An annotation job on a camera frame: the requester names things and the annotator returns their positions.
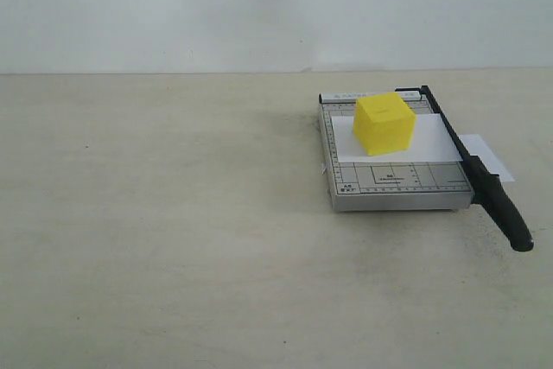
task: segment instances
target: wall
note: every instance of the wall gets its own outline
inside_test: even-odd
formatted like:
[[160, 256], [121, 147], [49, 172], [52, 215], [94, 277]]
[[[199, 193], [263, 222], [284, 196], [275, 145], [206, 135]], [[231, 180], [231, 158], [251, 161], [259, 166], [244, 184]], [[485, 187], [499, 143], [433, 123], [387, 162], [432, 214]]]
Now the wall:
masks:
[[0, 73], [553, 65], [551, 0], [0, 0]]

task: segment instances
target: beige tabletop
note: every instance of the beige tabletop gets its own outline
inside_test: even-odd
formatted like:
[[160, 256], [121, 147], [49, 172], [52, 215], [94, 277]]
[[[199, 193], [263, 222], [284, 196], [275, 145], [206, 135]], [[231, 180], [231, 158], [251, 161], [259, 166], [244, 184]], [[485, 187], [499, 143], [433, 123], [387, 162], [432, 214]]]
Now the beige tabletop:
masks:
[[[428, 84], [516, 181], [334, 213], [320, 92]], [[0, 367], [545, 368], [553, 70], [0, 77]]]

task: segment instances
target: yellow cube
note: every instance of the yellow cube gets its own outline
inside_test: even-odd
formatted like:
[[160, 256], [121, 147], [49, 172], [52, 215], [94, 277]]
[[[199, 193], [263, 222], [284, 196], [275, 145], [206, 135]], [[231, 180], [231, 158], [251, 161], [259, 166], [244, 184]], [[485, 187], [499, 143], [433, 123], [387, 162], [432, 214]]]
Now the yellow cube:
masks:
[[416, 114], [397, 92], [356, 101], [353, 134], [369, 156], [407, 150], [415, 123]]

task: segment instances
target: paper sheet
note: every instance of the paper sheet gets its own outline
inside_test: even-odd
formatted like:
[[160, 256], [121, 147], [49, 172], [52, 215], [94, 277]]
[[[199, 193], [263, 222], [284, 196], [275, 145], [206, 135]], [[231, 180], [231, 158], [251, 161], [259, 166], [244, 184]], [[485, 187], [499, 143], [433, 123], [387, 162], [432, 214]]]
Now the paper sheet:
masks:
[[440, 114], [420, 114], [407, 150], [368, 156], [353, 134], [353, 116], [332, 117], [334, 141], [340, 163], [458, 162], [461, 155], [443, 125]]
[[[461, 155], [443, 125], [439, 114], [419, 114], [408, 150], [380, 156], [367, 156], [353, 134], [353, 117], [332, 117], [334, 141], [340, 163], [365, 162], [458, 162]], [[459, 135], [471, 155], [479, 156], [491, 173], [502, 182], [514, 181], [503, 163], [496, 157], [478, 134]]]

